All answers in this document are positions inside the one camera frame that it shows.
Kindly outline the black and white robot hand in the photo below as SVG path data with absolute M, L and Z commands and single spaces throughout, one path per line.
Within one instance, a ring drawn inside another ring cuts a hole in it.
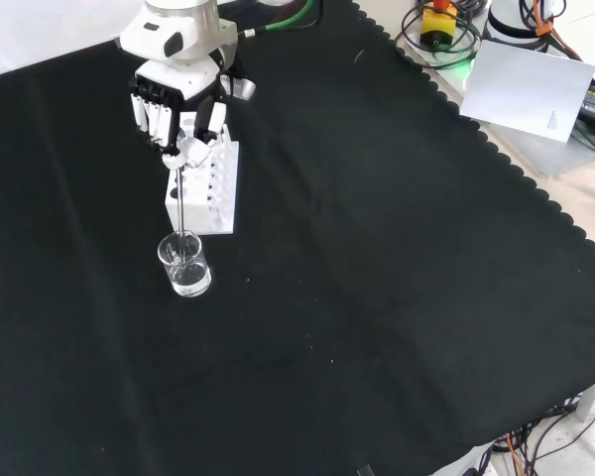
M 138 133 L 170 171 L 197 168 L 226 140 L 227 103 L 256 84 L 226 65 L 222 50 L 192 61 L 149 60 L 130 82 Z

